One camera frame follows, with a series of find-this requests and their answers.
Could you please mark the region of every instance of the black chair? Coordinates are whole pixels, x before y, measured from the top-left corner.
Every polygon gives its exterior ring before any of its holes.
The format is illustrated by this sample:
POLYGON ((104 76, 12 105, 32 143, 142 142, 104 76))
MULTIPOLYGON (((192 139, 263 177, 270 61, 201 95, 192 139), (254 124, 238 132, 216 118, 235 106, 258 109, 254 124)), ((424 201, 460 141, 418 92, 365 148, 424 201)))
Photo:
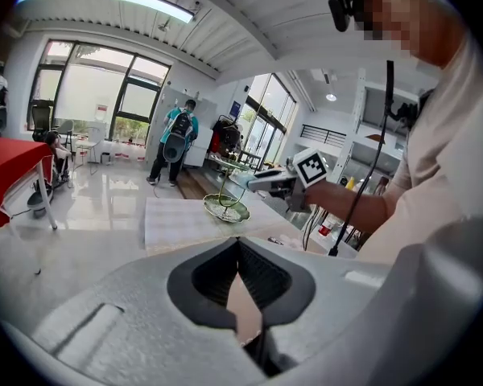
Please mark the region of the black chair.
POLYGON ((32 105, 31 115, 34 122, 32 139, 35 142, 44 142, 47 132, 50 130, 50 101, 36 101, 32 105))

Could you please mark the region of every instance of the man's arm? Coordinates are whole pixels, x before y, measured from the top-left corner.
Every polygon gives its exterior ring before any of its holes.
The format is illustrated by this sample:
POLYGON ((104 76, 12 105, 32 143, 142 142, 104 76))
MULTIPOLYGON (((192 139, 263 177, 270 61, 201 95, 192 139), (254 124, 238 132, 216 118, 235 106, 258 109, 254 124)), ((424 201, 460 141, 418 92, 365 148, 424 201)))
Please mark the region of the man's arm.
POLYGON ((163 125, 168 125, 168 121, 170 120, 171 112, 168 112, 167 115, 164 117, 163 125))
POLYGON ((192 124, 193 124, 193 131, 195 132, 195 135, 199 135, 199 120, 193 116, 192 117, 192 124))
MULTIPOLYGON (((357 230, 375 232, 394 214, 395 205, 405 191, 391 183, 382 196, 361 195, 350 223, 357 230)), ((356 192, 330 182, 318 182, 306 190, 306 204, 321 206, 342 220, 347 218, 355 197, 356 192)))

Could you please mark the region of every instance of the tiled floor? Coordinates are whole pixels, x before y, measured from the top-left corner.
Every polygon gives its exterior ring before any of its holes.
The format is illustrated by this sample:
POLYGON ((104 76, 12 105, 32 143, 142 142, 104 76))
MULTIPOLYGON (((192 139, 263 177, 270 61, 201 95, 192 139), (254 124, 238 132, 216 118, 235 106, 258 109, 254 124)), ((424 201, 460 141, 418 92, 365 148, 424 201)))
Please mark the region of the tiled floor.
MULTIPOLYGON (((77 169, 74 188, 55 191, 53 231, 46 217, 31 212, 13 219, 24 244, 0 229, 0 318, 29 335, 47 313, 118 267, 146 256, 143 242, 145 199, 182 199, 167 173, 155 190, 135 162, 77 169), (36 265, 42 272, 34 275, 36 265)), ((26 209, 25 190, 13 212, 26 209)))

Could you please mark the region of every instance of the railing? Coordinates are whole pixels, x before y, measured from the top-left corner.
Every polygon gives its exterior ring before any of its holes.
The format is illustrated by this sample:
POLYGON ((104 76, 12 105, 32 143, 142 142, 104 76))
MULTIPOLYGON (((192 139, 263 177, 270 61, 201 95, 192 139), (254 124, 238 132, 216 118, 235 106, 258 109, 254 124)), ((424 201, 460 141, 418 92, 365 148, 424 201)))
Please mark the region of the railing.
POLYGON ((333 132, 332 130, 321 129, 312 125, 303 125, 303 131, 300 137, 309 138, 316 142, 322 142, 326 145, 342 148, 345 143, 345 134, 333 132))

